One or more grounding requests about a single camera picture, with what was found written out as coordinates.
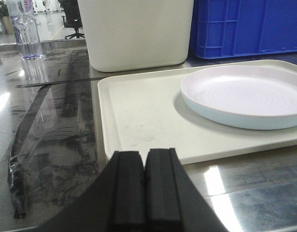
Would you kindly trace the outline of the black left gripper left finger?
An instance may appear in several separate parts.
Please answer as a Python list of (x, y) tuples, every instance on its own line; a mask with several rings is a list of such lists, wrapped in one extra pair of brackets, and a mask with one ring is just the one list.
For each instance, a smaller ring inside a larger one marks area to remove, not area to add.
[(139, 153), (115, 151), (93, 184), (36, 231), (145, 231), (144, 168)]

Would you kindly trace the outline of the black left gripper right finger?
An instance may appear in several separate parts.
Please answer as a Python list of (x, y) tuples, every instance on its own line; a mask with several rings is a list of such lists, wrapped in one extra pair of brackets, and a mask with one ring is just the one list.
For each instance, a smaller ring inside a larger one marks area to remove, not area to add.
[(149, 151), (145, 191), (150, 232), (227, 231), (188, 177), (174, 148)]

